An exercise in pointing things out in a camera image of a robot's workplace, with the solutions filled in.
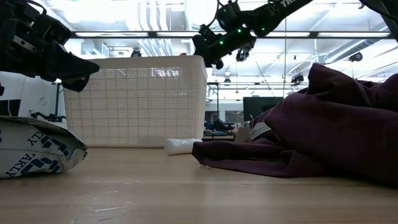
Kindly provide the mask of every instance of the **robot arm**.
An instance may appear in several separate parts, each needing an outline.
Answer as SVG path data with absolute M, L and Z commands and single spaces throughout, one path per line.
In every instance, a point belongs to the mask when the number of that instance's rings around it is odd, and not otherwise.
M 65 88 L 82 91 L 100 67 L 68 53 L 63 45 L 71 32 L 31 0 L 0 0 L 0 71 L 40 76 Z
M 360 0 L 365 6 L 381 13 L 386 24 L 398 41 L 398 2 L 396 0 Z M 272 32 L 286 17 L 304 7 L 312 0 L 269 0 L 265 4 L 251 11 L 241 11 L 238 1 L 229 1 L 216 13 L 216 19 L 225 35 L 215 34 L 209 26 L 202 25 L 198 35 L 193 37 L 195 55 L 202 56 L 206 67 L 216 65 L 223 67 L 221 57 L 231 54 L 232 51 L 245 46 L 244 52 L 254 47 L 256 37 L 264 37 Z

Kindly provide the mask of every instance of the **pipe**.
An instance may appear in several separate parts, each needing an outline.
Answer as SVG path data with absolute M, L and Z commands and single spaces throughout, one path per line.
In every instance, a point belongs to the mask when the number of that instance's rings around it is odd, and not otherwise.
M 159 26 L 157 25 L 157 5 L 156 5 L 156 0 L 150 0 L 150 19 L 149 19 L 149 24 L 152 27 L 152 30 L 159 30 Z M 161 47 L 164 52 L 164 54 L 167 56 L 169 55 L 165 41 L 164 39 L 156 39 L 155 40 Z
M 371 31 L 384 32 L 388 31 L 388 26 L 385 23 L 377 25 Z M 372 46 L 379 42 L 380 39 L 368 39 L 368 40 L 352 40 L 347 44 L 343 45 L 339 49 L 332 53 L 329 53 L 324 59 L 324 64 L 335 63 L 342 59 L 348 58 L 349 56 L 365 49 L 366 47 Z
M 140 16 L 139 16 L 139 23 L 142 27 L 142 30 L 150 30 L 147 21 L 147 1 L 141 0 L 140 1 Z M 150 50 L 154 53 L 154 56 L 160 56 L 160 50 L 157 48 L 157 45 L 153 39 L 149 39 Z
M 168 31 L 169 28 L 167 27 L 167 15 L 166 15 L 166 0 L 158 0 L 159 2 L 159 23 L 160 23 L 160 29 L 163 31 Z M 164 40 L 166 43 L 166 50 L 169 53 L 169 55 L 173 55 L 173 47 L 172 47 L 172 41 L 170 39 L 165 39 Z
M 127 17 L 126 18 L 126 25 L 129 28 L 129 30 L 136 30 L 140 31 L 141 26 L 139 25 L 139 18 L 138 18 L 138 2 L 136 0 L 129 0 L 128 7 L 130 7 L 132 11 L 132 17 Z M 153 52 L 150 50 L 149 43 L 147 39 L 139 39 L 138 44 L 144 49 L 145 53 L 149 56 L 152 57 L 154 56 Z

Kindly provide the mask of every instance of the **ceiling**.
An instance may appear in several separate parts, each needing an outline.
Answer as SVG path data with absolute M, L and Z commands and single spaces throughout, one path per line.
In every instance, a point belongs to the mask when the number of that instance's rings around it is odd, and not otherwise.
M 195 30 L 200 24 L 212 20 L 216 0 L 36 0 L 44 3 L 51 16 L 56 17 L 75 32 L 94 31 L 178 31 Z M 267 1 L 239 0 L 242 10 L 255 9 Z M 382 17 L 368 9 L 359 9 L 357 0 L 314 0 L 282 22 L 275 31 L 282 32 L 387 32 Z M 212 26 L 221 30 L 217 22 Z M 95 46 L 101 54 L 101 46 L 109 48 L 109 57 L 129 57 L 132 49 L 140 47 L 143 56 L 192 54 L 194 47 L 186 39 L 90 39 L 87 37 L 82 49 Z M 347 75 L 375 82 L 382 82 L 398 72 L 397 42 L 394 40 L 350 40 L 350 39 L 258 39 L 256 46 L 245 62 L 236 62 L 236 52 L 223 57 L 224 68 L 213 69 L 209 82 L 219 81 L 227 74 L 232 82 L 280 82 L 297 73 L 308 74 L 312 63 L 325 63 Z M 361 62 L 349 62 L 348 56 L 363 54 Z M 74 52 L 82 57 L 90 50 Z M 282 87 L 289 92 L 290 85 Z M 244 90 L 242 95 L 252 91 Z M 260 95 L 275 95 L 264 90 Z

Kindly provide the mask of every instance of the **cable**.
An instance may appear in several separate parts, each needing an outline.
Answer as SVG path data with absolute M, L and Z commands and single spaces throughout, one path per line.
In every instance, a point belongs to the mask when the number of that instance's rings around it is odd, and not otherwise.
M 389 13 L 382 12 L 382 11 L 378 10 L 378 9 L 377 9 L 376 7 L 374 7 L 372 4 L 369 4 L 369 3 L 367 2 L 367 0 L 359 0 L 359 1 L 360 1 L 362 4 L 364 4 L 365 6 L 367 6 L 368 8 L 370 8 L 370 9 L 372 9 L 373 11 L 377 12 L 378 14 L 380 14 L 380 15 L 382 15 L 382 16 L 385 16 L 385 17 L 387 17 L 387 18 L 389 18 L 389 19 L 392 19 L 392 20 L 398 22 L 398 17 L 393 16 L 393 15 L 391 15 L 391 14 L 389 14 Z
M 10 110 L 10 102 L 11 102 L 11 100 L 8 100 L 8 114 L 9 114 L 10 116 L 12 116 L 11 110 Z
M 214 15 L 213 20 L 207 25 L 209 28 L 210 28 L 210 26 L 214 23 L 214 21 L 216 21 L 217 16 L 218 16 L 218 9 L 220 8 L 220 6 L 224 6 L 224 5 L 220 2 L 220 0 L 217 0 L 216 13 L 215 13 L 215 15 Z
M 261 71 L 260 65 L 258 64 L 258 62 L 257 62 L 257 60 L 256 60 L 256 56 L 254 55 L 254 52 L 253 52 L 252 50 L 250 50 L 250 52 L 253 54 L 254 61 L 256 62 L 257 68 L 260 70 L 261 76 L 263 77 L 265 83 L 267 84 L 268 89 L 271 91 L 272 95 L 275 97 L 275 94 L 274 94 L 274 92 L 272 91 L 271 86 L 269 86 L 269 84 L 268 84 L 266 78 L 264 77 L 264 74 L 263 74 L 262 71 Z
M 285 67 L 284 67 L 284 89 L 282 90 L 282 97 L 285 98 L 285 84 L 286 84 L 286 56 L 287 56 L 287 18 L 285 18 Z
M 35 2 L 35 1 L 33 1 L 33 0 L 27 0 L 27 2 L 28 2 L 29 4 L 33 4 L 33 5 L 35 5 L 35 6 L 41 7 L 41 8 L 43 9 L 43 13 L 42 13 L 42 14 L 44 14 L 44 15 L 47 14 L 47 10 L 46 10 L 46 9 L 44 8 L 44 6 L 42 6 L 41 4 L 39 4 L 39 3 L 37 3 L 37 2 Z

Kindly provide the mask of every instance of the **ceiling light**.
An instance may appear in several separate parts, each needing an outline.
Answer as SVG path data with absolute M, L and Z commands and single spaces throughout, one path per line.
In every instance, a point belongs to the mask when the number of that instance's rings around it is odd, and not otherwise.
M 124 20 L 129 14 L 126 2 L 110 0 L 72 1 L 62 8 L 66 20 L 70 23 L 80 21 L 115 22 Z
M 388 37 L 390 32 L 321 32 L 318 37 Z
M 196 31 L 186 31 L 186 32 L 158 32 L 157 36 L 158 37 L 172 37 L 172 36 L 178 36 L 178 37 L 193 37 L 196 35 Z
M 147 32 L 76 32 L 78 37 L 147 37 Z
M 270 32 L 267 37 L 308 37 L 309 32 Z

